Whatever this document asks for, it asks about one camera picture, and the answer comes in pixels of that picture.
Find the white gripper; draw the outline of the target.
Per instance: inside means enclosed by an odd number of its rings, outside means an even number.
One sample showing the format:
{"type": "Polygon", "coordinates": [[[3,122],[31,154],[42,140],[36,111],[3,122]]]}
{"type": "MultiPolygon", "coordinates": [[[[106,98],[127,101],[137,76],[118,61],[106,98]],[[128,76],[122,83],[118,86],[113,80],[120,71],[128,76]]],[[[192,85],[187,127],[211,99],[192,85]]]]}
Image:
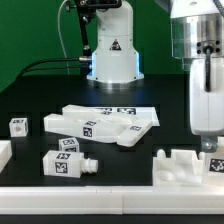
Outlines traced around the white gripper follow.
{"type": "Polygon", "coordinates": [[[190,69],[190,126],[201,135],[201,148],[214,153],[218,137],[224,135],[224,58],[211,59],[211,90],[205,91],[205,60],[196,59],[190,69]]]}

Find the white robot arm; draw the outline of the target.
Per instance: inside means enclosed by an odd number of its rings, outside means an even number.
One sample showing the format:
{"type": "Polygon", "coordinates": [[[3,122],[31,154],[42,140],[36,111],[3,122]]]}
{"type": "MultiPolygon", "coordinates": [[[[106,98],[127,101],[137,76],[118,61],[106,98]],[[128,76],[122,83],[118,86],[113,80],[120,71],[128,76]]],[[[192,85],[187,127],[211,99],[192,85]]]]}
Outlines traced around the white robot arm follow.
{"type": "MultiPolygon", "coordinates": [[[[224,135],[224,0],[155,0],[170,14],[172,56],[189,74],[190,127],[212,153],[224,135]]],[[[133,47],[133,10],[126,1],[96,3],[98,45],[88,78],[108,87],[142,79],[133,47]]]]}

